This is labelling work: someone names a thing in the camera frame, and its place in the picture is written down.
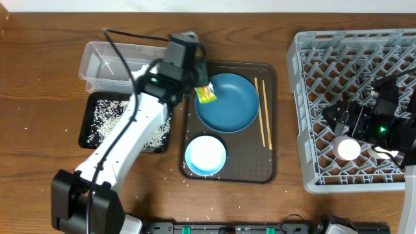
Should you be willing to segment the blue plate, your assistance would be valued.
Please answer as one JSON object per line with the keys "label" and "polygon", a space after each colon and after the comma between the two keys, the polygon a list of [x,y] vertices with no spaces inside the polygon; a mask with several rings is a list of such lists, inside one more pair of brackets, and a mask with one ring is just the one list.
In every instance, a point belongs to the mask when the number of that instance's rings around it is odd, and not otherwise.
{"label": "blue plate", "polygon": [[220,73],[211,77],[216,99],[194,106],[199,119],[208,128],[221,133],[236,133],[257,118],[259,97],[254,85],[241,75]]}

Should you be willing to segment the yellow green snack wrapper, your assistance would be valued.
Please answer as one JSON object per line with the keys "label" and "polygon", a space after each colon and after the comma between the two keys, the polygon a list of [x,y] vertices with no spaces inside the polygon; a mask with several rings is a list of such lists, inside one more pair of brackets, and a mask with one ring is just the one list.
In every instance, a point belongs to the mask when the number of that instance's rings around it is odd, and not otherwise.
{"label": "yellow green snack wrapper", "polygon": [[195,88],[198,101],[201,104],[210,103],[217,99],[212,83],[209,83],[207,86],[201,86]]}

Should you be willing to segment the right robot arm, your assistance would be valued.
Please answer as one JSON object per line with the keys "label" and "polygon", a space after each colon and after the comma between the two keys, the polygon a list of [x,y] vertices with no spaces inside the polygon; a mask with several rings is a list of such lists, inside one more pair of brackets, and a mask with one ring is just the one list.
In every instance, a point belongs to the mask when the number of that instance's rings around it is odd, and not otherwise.
{"label": "right robot arm", "polygon": [[405,170],[405,195],[398,232],[415,234],[415,113],[411,118],[395,116],[398,103],[377,101],[368,107],[356,101],[342,101],[322,110],[322,115],[335,134],[348,128],[355,140],[386,150],[386,155],[399,169]]}

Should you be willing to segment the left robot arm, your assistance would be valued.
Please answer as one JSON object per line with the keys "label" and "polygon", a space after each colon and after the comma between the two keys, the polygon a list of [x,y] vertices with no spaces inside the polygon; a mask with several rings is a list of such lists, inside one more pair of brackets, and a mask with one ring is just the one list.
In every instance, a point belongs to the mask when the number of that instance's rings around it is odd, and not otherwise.
{"label": "left robot arm", "polygon": [[131,77],[129,104],[107,138],[74,172],[51,182],[51,225],[63,233],[140,233],[143,223],[124,211],[119,194],[153,132],[196,87],[209,83],[204,45],[195,32],[170,34],[163,58]]}

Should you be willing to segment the light blue rice bowl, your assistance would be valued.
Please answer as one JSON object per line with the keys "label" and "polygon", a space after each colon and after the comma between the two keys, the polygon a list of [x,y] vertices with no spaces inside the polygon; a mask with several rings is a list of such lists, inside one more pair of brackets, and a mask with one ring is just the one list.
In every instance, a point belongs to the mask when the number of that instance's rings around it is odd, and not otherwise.
{"label": "light blue rice bowl", "polygon": [[203,135],[193,139],[185,150],[185,163],[199,176],[212,176],[224,167],[226,148],[216,137]]}

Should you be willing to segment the white tissue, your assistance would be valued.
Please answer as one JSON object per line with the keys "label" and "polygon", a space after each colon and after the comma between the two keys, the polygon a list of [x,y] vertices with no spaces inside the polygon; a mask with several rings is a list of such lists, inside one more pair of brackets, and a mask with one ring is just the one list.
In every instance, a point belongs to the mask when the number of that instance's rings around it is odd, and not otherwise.
{"label": "white tissue", "polygon": [[[144,75],[145,72],[148,70],[149,68],[149,64],[143,65],[141,67],[141,69],[137,70],[137,71],[132,71],[131,74],[133,76],[134,79],[138,79],[140,76]],[[156,74],[158,71],[158,67],[154,66],[152,67],[152,69],[150,70],[151,73]]]}

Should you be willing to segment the pink white cup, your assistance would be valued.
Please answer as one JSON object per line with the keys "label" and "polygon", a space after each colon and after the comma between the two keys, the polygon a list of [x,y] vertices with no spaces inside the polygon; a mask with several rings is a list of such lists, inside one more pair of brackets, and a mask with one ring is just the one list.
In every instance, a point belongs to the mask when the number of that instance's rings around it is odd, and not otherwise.
{"label": "pink white cup", "polygon": [[332,140],[332,153],[343,161],[351,161],[359,157],[361,147],[357,140],[346,135],[337,136]]}

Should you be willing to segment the wooden chopstick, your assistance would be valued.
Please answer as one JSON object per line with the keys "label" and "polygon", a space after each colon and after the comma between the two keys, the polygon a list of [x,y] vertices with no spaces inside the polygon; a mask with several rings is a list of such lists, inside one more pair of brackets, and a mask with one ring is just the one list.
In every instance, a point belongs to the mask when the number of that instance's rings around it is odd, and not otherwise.
{"label": "wooden chopstick", "polygon": [[[255,83],[255,89],[256,89],[257,97],[258,97],[259,103],[260,103],[259,87],[258,87],[258,81],[257,81],[256,77],[254,78],[254,83]],[[259,104],[259,108],[258,108],[258,115],[259,115],[259,123],[260,123],[260,129],[261,129],[262,143],[263,143],[263,147],[265,148],[265,135],[264,135],[264,128],[263,128],[263,117],[262,117],[260,104]]]}
{"label": "wooden chopstick", "polygon": [[268,103],[267,103],[267,92],[266,92],[266,86],[265,86],[265,81],[264,80],[262,80],[262,86],[263,86],[263,101],[264,101],[265,116],[266,116],[266,131],[267,131],[267,138],[268,138],[268,148],[269,148],[269,150],[272,150],[272,135],[271,135],[271,130],[270,130],[270,121],[269,121]]}

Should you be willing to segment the white green cup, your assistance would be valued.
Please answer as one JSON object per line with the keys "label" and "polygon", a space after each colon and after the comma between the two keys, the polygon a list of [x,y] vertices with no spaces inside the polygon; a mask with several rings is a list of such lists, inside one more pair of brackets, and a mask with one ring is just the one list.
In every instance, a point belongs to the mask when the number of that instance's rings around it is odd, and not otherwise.
{"label": "white green cup", "polygon": [[383,149],[379,146],[375,147],[372,146],[371,148],[368,149],[368,153],[371,157],[375,158],[375,159],[390,159],[390,157],[388,156],[388,154],[390,154],[392,157],[396,157],[398,155],[398,151],[388,151],[386,149]]}

